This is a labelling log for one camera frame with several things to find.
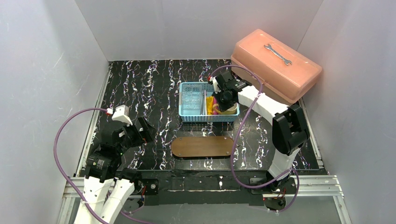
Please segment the brown wooden oval tray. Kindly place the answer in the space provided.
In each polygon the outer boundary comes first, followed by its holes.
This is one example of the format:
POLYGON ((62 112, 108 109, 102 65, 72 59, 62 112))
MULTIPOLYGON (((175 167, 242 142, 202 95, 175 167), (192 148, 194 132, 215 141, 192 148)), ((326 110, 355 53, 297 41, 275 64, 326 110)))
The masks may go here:
POLYGON ((226 157, 232 146, 233 139, 226 136, 180 137, 173 140, 171 152, 179 158, 226 157))

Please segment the light blue plastic basket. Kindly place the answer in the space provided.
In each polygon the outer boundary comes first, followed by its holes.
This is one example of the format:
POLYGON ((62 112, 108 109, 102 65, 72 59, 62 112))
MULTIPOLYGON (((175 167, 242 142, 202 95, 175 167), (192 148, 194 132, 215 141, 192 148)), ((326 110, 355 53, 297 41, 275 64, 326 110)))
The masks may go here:
POLYGON ((178 112, 183 122, 234 122, 240 113, 230 115, 207 115, 204 97, 211 96, 214 88, 207 82, 183 82, 179 86, 178 112))

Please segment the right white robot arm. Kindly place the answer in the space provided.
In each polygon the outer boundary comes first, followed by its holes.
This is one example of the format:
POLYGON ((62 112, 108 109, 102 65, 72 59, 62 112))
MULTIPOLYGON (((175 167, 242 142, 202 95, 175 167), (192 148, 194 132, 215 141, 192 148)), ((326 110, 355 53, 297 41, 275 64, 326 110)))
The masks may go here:
POLYGON ((276 150, 266 173, 267 181, 260 185, 246 185, 240 180, 237 183, 248 189, 282 186, 289 179, 296 155, 310 138, 300 105, 281 104, 263 93, 262 88, 256 89, 250 82, 236 79, 231 74, 210 77, 208 83, 214 87, 212 95, 219 103, 221 111, 228 110, 235 104, 245 105, 248 111, 243 122, 254 111, 272 126, 272 143, 276 150))

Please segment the cream yellow mug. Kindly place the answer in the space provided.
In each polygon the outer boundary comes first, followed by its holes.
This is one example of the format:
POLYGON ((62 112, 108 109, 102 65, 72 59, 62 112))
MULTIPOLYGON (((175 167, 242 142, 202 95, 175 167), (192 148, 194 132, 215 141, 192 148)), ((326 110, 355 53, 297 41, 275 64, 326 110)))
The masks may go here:
POLYGON ((220 111, 219 110, 219 115, 232 115, 235 114, 237 111, 237 107, 238 105, 235 103, 232 107, 230 107, 229 109, 225 110, 225 111, 220 111))

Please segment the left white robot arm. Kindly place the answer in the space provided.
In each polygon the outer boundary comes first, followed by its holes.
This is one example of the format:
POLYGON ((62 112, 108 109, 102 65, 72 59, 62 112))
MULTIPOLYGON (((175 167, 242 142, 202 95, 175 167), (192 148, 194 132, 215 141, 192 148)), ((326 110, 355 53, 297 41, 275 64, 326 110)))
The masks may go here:
POLYGON ((126 119, 116 119, 106 124, 100 142, 86 161, 84 188, 76 224, 98 224, 102 219, 108 224, 115 222, 130 195, 139 195, 143 206, 145 195, 156 193, 154 179, 143 179, 140 171, 124 168, 123 154, 130 148, 140 147, 153 141, 154 128, 143 117, 137 124, 126 119))

